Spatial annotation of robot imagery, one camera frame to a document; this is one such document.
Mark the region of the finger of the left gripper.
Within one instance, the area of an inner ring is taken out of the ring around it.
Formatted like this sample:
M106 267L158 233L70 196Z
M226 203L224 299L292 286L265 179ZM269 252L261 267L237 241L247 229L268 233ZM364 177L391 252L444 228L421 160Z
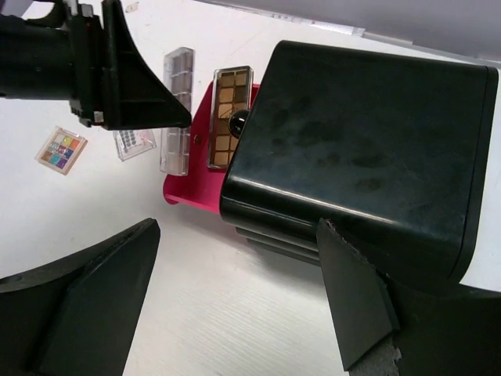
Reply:
M104 1L102 11L103 127L167 128L172 96L136 48L121 3Z

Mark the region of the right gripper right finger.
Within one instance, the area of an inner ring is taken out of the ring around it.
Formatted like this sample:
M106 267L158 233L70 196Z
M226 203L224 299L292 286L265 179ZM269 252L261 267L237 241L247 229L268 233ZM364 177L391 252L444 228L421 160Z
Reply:
M383 273L328 220L319 262L342 366L350 375L498 375L500 294Z

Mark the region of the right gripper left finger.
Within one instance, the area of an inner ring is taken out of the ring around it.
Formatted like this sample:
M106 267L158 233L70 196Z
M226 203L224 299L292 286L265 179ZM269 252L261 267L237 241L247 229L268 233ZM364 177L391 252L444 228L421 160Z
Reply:
M3 375L121 375L160 243L155 219L1 279Z

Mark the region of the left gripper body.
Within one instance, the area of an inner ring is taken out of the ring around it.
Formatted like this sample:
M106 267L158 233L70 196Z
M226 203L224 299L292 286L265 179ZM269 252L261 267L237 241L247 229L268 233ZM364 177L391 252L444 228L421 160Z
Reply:
M84 126L101 126L100 20L89 4L51 5L37 19L1 16L1 97L66 100Z

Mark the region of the pink brown eyeshadow palette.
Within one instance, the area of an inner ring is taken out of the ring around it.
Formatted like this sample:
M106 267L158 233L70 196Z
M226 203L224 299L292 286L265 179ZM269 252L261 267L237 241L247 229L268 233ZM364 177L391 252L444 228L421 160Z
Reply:
M168 126L161 129L160 170L184 176L189 171L194 51L180 47L164 56L163 83L172 96Z

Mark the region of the black drawer organizer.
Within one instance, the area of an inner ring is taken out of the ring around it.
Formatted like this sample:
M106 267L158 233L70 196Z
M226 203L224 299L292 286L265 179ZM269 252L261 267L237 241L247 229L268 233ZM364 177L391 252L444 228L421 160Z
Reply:
M499 70L282 41L222 184L228 224L388 277L500 289Z

